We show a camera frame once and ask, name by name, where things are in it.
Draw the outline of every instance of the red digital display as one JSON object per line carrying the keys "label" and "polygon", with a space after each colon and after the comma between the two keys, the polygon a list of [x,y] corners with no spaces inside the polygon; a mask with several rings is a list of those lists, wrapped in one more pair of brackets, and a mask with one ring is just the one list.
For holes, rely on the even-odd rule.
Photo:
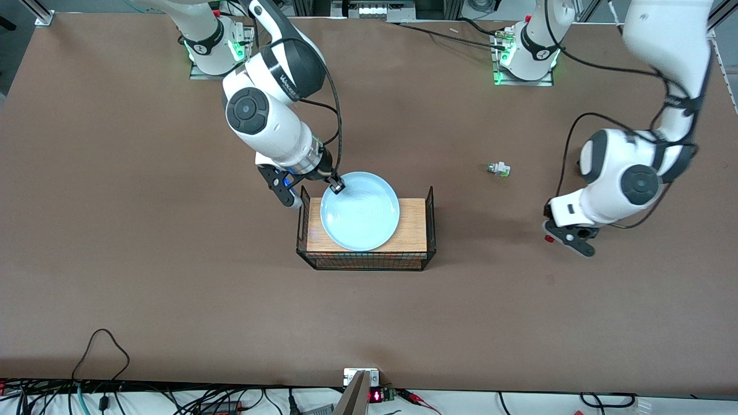
{"label": "red digital display", "polygon": [[382,388],[372,388],[369,390],[369,396],[367,398],[369,403],[384,402],[384,393],[382,392]]}

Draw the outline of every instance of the metal bracket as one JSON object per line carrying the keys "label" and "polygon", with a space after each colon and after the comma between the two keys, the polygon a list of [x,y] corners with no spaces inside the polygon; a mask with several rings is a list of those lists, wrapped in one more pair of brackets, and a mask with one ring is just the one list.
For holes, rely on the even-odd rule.
{"label": "metal bracket", "polygon": [[47,9],[39,0],[19,0],[28,11],[36,16],[35,25],[37,27],[46,27],[51,24],[54,18],[54,10]]}
{"label": "metal bracket", "polygon": [[379,386],[379,369],[377,368],[345,368],[343,369],[343,385],[348,386],[358,371],[369,372],[369,386],[372,388]]}
{"label": "metal bracket", "polygon": [[54,20],[54,13],[56,13],[54,10],[49,10],[49,18],[46,21],[42,21],[41,19],[37,18],[34,25],[36,27],[48,27],[51,26],[51,21]]}

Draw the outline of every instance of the green led light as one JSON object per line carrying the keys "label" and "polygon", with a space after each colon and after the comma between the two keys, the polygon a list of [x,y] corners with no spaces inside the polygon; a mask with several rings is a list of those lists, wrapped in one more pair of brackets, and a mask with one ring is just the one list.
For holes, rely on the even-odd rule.
{"label": "green led light", "polygon": [[233,58],[235,60],[242,61],[244,59],[244,47],[240,44],[228,41],[228,49],[230,49],[231,54],[233,54]]}
{"label": "green led light", "polygon": [[190,49],[190,46],[187,45],[187,43],[185,43],[184,45],[185,45],[184,48],[187,50],[187,54],[190,56],[190,60],[194,62],[195,58],[193,58],[192,56],[192,50]]}
{"label": "green led light", "polygon": [[559,57],[559,53],[561,53],[561,49],[557,50],[556,53],[553,54],[553,61],[551,61],[551,68],[553,69],[554,66],[556,66],[556,59]]}

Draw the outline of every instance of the black joint cap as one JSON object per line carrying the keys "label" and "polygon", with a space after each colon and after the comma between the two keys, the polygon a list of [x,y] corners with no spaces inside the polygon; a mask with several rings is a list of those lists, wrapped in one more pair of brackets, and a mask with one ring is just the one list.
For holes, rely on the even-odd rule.
{"label": "black joint cap", "polygon": [[228,124],[244,134],[258,134],[266,127],[269,101],[259,89],[243,88],[233,94],[226,105]]}
{"label": "black joint cap", "polygon": [[620,178],[620,189],[634,205],[645,205],[656,197],[661,184],[656,170],[647,165],[632,165]]}

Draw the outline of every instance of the wooden box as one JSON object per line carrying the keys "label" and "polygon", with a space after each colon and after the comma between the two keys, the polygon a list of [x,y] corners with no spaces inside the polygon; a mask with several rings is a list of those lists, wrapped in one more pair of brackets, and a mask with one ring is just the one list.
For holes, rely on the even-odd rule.
{"label": "wooden box", "polygon": [[320,200],[300,190],[297,254],[316,270],[422,271],[435,255],[433,188],[425,199],[400,199],[400,221],[389,241],[371,251],[333,242],[320,221]]}

